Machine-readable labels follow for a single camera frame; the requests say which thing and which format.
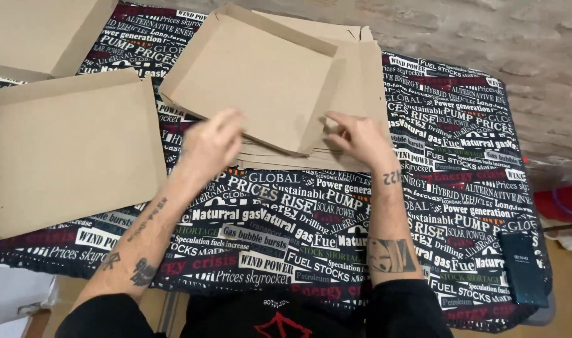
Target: stone wall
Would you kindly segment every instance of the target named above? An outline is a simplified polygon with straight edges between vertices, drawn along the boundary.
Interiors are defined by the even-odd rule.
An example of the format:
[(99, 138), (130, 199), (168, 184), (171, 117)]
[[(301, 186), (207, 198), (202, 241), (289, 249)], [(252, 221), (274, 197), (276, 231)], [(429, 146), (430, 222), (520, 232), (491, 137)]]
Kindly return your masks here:
[[(208, 13), (227, 1), (136, 2)], [(572, 160), (572, 0), (232, 2), (297, 18), (369, 25), (383, 50), (490, 73), (507, 84), (530, 167), (546, 173), (551, 169), (546, 164)]]

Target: hand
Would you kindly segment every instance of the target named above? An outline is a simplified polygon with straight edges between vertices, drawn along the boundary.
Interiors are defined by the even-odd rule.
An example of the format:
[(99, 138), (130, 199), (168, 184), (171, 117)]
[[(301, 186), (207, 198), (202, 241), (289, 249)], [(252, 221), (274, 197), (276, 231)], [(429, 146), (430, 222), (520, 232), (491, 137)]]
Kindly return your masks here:
[(228, 108), (189, 128), (172, 176), (196, 176), (196, 181), (204, 187), (240, 152), (243, 119), (242, 112)]
[(327, 112), (326, 116), (339, 125), (327, 138), (372, 171), (400, 167), (392, 143), (383, 135), (380, 123), (335, 111)]

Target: newspaper print tablecloth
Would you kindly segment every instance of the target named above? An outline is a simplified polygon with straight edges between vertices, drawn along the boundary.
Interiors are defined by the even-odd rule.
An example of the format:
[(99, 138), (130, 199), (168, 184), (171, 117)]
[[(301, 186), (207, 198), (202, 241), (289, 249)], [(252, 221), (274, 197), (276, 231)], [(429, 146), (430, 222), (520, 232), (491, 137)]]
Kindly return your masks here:
[[(119, 4), (79, 74), (135, 67), (140, 77), (153, 76), (156, 89), (205, 18)], [(549, 290), (552, 272), (505, 85), (477, 70), (389, 52), (383, 63), (409, 227), (427, 283), (450, 326), (507, 330), (536, 309), (511, 301), (496, 234), (530, 234)], [(0, 88), (20, 83), (0, 78)], [(170, 173), (194, 119), (155, 96)], [(371, 291), (370, 179), (327, 170), (228, 170), (183, 215), (153, 287), (218, 294), (277, 286), (343, 318), (362, 317)], [(0, 264), (89, 278), (143, 207), (1, 240)]]

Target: tattoo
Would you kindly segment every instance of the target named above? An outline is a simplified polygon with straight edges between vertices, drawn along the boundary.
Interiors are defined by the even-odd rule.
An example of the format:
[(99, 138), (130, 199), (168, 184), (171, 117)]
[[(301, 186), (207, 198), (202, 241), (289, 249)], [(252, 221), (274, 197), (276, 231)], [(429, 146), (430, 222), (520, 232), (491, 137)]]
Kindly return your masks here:
[(140, 226), (138, 226), (138, 228), (136, 229), (136, 231), (134, 233), (132, 233), (132, 235), (127, 239), (128, 242), (131, 242), (134, 237), (136, 237), (137, 235), (140, 234), (140, 232), (142, 232), (142, 230), (144, 230), (144, 228), (146, 228), (146, 223), (148, 221), (152, 221), (152, 219), (154, 218), (154, 215), (158, 214), (159, 210), (162, 209), (162, 207), (165, 206), (165, 203), (167, 203), (167, 198), (163, 197), (161, 199), (161, 202), (159, 202), (157, 204), (157, 206), (154, 208), (154, 210), (152, 210), (152, 212), (150, 213), (150, 215), (148, 215), (147, 220), (144, 220), (144, 222), (140, 223)]
[(395, 172), (391, 172), (390, 174), (384, 174), (384, 184), (390, 185), (395, 184), (401, 181), (401, 170), (396, 170)]
[(121, 257), (119, 256), (119, 253), (111, 253), (108, 256), (106, 256), (106, 259), (100, 264), (99, 269), (102, 269), (102, 271), (106, 271), (106, 269), (113, 269), (113, 263), (115, 262), (119, 262), (121, 260)]
[(412, 273), (416, 271), (407, 240), (370, 237), (367, 247), (370, 271), (380, 273)]
[(148, 265), (146, 258), (142, 257), (136, 263), (134, 275), (130, 278), (134, 282), (134, 286), (148, 286), (152, 278), (156, 274), (158, 268)]

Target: red plastic container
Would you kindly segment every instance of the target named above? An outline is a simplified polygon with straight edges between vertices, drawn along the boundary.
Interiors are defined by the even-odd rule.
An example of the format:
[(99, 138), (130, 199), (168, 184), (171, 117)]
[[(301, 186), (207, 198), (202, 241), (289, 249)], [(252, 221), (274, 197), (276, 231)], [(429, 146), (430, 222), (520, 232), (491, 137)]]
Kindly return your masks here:
[(548, 219), (572, 222), (572, 185), (534, 193), (537, 211)]

